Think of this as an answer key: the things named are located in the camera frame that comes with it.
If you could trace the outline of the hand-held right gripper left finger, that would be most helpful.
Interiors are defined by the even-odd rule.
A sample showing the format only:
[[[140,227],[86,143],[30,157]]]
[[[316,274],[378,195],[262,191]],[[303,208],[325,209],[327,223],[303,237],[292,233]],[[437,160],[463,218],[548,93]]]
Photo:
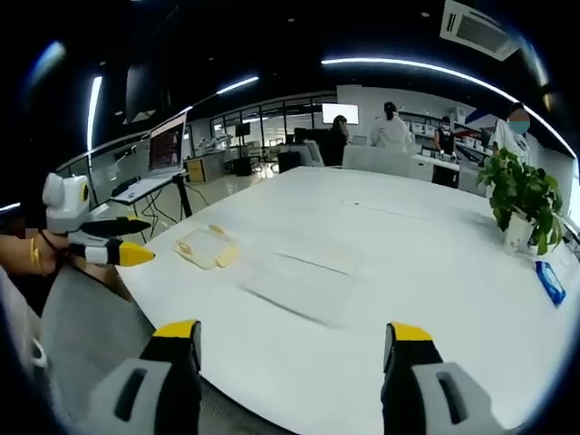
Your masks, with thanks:
[[[202,400],[201,323],[157,329],[140,357],[127,359],[93,390],[91,434],[197,434]]]

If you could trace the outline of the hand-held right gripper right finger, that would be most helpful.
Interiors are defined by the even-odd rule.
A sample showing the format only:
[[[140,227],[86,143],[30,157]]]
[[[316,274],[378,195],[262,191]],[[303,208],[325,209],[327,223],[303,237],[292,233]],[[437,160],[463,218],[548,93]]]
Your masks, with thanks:
[[[502,434],[489,394],[454,362],[444,362],[418,326],[388,323],[381,388],[386,434]]]

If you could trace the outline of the person's left hand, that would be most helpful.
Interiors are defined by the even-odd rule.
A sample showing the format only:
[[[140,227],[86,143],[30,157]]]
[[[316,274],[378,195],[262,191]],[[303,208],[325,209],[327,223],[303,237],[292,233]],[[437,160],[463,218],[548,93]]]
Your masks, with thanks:
[[[68,240],[67,237],[43,230],[39,233],[36,246],[41,273],[48,276],[55,271],[59,258],[67,253]]]

